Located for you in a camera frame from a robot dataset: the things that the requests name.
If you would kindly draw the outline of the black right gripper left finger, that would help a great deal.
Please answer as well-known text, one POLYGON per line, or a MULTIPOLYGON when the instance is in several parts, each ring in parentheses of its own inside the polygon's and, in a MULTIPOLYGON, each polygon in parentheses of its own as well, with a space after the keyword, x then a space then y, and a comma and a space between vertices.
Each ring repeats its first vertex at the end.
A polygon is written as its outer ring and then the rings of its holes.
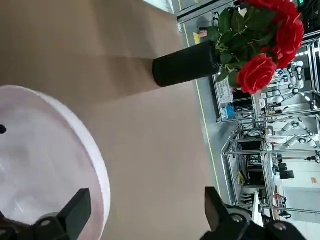
POLYGON ((48 214, 34 224, 0 215, 1 240, 77 240, 92 214, 91 193, 81 188, 56 215, 48 214))

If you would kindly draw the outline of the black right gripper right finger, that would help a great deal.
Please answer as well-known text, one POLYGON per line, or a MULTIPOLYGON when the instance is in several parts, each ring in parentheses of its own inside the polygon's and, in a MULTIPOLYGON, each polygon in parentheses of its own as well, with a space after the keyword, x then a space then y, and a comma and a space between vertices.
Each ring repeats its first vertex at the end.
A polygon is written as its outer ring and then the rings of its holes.
POLYGON ((269 221, 256 224, 247 210, 227 205, 215 187, 205 187, 205 216, 210 226, 203 240, 304 240, 305 237, 291 223, 269 221))

